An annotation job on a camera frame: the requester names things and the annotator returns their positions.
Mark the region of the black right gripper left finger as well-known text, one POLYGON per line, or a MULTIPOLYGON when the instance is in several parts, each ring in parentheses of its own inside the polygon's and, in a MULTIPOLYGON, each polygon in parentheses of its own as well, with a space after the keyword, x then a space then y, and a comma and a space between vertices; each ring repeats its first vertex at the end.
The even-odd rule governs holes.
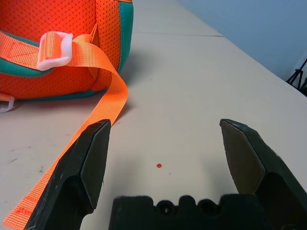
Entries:
POLYGON ((27 230, 78 230, 97 207, 110 136, 110 120, 89 125, 56 165, 27 230))

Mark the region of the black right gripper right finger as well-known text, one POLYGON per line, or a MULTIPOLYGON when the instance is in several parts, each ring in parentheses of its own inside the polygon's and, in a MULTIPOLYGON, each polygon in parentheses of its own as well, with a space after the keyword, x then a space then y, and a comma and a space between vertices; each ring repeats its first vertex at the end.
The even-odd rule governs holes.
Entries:
POLYGON ((307 193, 259 133, 237 121, 222 119, 224 149, 237 191, 258 198, 277 230, 307 228, 307 193))

